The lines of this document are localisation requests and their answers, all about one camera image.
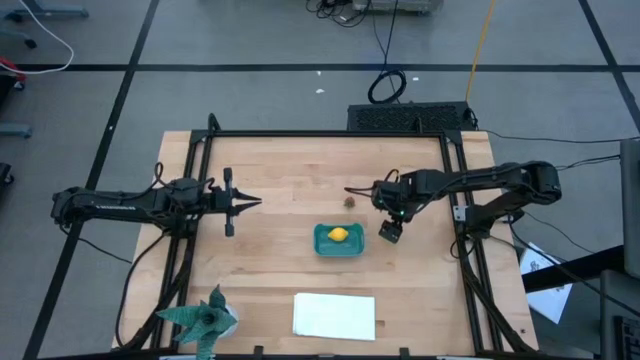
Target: yellow cable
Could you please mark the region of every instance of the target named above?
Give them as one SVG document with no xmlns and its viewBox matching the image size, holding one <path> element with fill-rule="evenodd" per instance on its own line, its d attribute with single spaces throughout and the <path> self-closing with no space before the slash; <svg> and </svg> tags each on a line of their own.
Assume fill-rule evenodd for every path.
<svg viewBox="0 0 640 360">
<path fill-rule="evenodd" d="M 464 97 L 466 102 L 469 102 L 469 95 L 471 95 L 471 86 L 473 85 L 473 78 L 476 75 L 476 65 L 478 65 L 478 59 L 480 58 L 480 51 L 482 51 L 482 44 L 484 44 L 484 39 L 487 37 L 487 30 L 489 29 L 489 22 L 491 21 L 491 15 L 493 15 L 493 8 L 496 5 L 496 0 L 491 0 L 491 5 L 489 6 L 489 13 L 487 14 L 487 18 L 484 20 L 484 25 L 482 26 L 482 34 L 480 35 L 480 42 L 478 43 L 478 48 L 476 49 L 476 55 L 473 57 L 473 65 L 471 65 L 471 74 L 469 75 L 469 82 L 467 83 L 467 94 Z"/>
</svg>

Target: small brown object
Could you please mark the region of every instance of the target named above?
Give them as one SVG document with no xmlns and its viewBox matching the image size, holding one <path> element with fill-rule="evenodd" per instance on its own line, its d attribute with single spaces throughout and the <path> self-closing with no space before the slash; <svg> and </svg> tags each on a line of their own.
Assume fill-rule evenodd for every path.
<svg viewBox="0 0 640 360">
<path fill-rule="evenodd" d="M 353 196 L 349 196 L 348 198 L 344 199 L 344 207 L 346 207 L 347 209 L 351 209 L 355 206 L 356 200 L 353 198 Z"/>
</svg>

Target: electronic device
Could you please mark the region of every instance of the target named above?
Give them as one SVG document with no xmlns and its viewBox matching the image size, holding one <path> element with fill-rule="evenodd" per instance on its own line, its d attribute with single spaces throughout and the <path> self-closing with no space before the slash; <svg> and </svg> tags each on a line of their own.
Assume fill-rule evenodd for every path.
<svg viewBox="0 0 640 360">
<path fill-rule="evenodd" d="M 225 235 L 233 236 L 233 217 L 261 203 L 232 186 L 231 168 L 224 169 L 225 189 L 213 186 L 214 179 L 198 182 L 182 178 L 164 183 L 160 179 L 162 164 L 156 164 L 156 181 L 139 193 L 95 191 L 73 187 L 53 195 L 51 217 L 61 226 L 90 219 L 151 223 L 170 230 L 174 236 L 186 236 L 190 226 L 206 214 L 226 214 Z M 204 192 L 205 186 L 210 192 Z M 253 202 L 233 205 L 233 199 Z"/>
<path fill-rule="evenodd" d="M 476 130 L 477 119 L 465 101 L 350 105 L 350 131 Z"/>
<path fill-rule="evenodd" d="M 530 161 L 523 164 L 506 163 L 500 166 L 453 172 L 445 174 L 438 170 L 417 170 L 398 174 L 394 181 L 389 177 L 376 180 L 371 190 L 371 203 L 391 216 L 385 220 L 379 235 L 397 243 L 402 234 L 402 224 L 409 223 L 432 201 L 442 199 L 451 193 L 506 189 L 507 192 L 486 205 L 454 207 L 454 219 L 463 227 L 463 233 L 474 238 L 486 239 L 493 223 L 506 215 L 516 221 L 522 217 L 520 210 L 530 203 L 549 205 L 562 197 L 558 171 L 543 161 Z"/>
</svg>

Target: stack of paper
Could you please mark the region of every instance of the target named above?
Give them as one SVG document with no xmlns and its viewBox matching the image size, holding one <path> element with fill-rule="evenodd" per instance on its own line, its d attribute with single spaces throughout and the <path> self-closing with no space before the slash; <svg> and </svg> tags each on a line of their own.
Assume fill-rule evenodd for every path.
<svg viewBox="0 0 640 360">
<path fill-rule="evenodd" d="M 293 301 L 293 333 L 336 339 L 376 339 L 375 298 L 299 293 Z"/>
</svg>

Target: white cable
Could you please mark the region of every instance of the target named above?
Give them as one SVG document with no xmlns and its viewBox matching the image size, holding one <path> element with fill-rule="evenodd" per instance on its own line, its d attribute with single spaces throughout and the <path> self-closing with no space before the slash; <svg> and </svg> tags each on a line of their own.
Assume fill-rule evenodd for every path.
<svg viewBox="0 0 640 360">
<path fill-rule="evenodd" d="M 64 42 L 64 40 L 60 39 L 59 37 L 57 37 L 54 33 L 52 33 L 51 31 L 49 31 L 49 29 L 47 29 L 46 27 L 44 27 L 44 25 L 42 25 L 42 23 L 40 23 L 40 21 L 38 20 L 38 18 L 36 18 L 36 16 L 33 14 L 33 12 L 31 12 L 31 9 L 29 9 L 29 7 L 27 6 L 27 4 L 25 4 L 22 0 L 18 0 L 20 1 L 20 4 L 22 4 L 22 6 L 27 10 L 27 12 L 29 13 L 29 15 L 31 15 L 31 17 L 33 18 L 33 21 L 36 22 L 36 24 L 40 25 L 40 27 L 42 28 L 42 30 L 44 30 L 47 34 L 51 35 L 51 37 L 53 37 L 54 39 L 58 40 L 62 45 L 64 45 L 67 49 L 69 49 L 69 52 L 71 52 L 71 56 L 69 56 L 69 60 L 67 61 L 66 64 L 64 64 L 64 66 L 56 68 L 56 69 L 48 69 L 48 70 L 42 70 L 42 71 L 20 71 L 20 70 L 16 70 L 16 69 L 11 69 L 10 67 L 6 66 L 3 63 L 0 63 L 0 66 L 3 67 L 5 70 L 9 70 L 13 73 L 16 74 L 24 74 L 24 75 L 40 75 L 40 74 L 47 74 L 47 73 L 52 73 L 52 72 L 58 72 L 58 71 L 62 71 L 66 68 L 69 67 L 69 65 L 71 65 L 71 62 L 73 61 L 73 57 L 75 56 L 75 53 L 73 52 L 73 48 L 71 46 L 69 46 L 69 44 L 67 44 L 66 42 Z"/>
</svg>

